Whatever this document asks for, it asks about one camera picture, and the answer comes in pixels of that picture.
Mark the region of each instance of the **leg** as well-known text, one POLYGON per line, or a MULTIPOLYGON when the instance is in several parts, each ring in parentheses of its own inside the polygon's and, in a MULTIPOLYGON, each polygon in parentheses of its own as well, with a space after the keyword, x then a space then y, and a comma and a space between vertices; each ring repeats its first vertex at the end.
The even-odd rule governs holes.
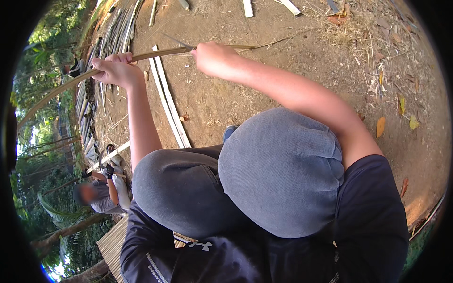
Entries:
POLYGON ((223 192, 217 171, 221 149, 151 152, 134 171, 137 204, 158 223, 195 239, 250 224, 223 192))
MULTIPOLYGON (((123 173, 123 169, 119 166, 113 166, 116 172, 123 173)), ((112 181, 115 184, 116 191, 118 192, 119 205, 125 211, 129 210, 130 199, 127 194, 127 186, 122 177, 118 177, 115 174, 112 176, 112 181)))
POLYGON ((281 238, 299 238, 335 219, 341 161, 327 126, 280 107, 232 133, 219 176, 225 193, 256 224, 281 238))

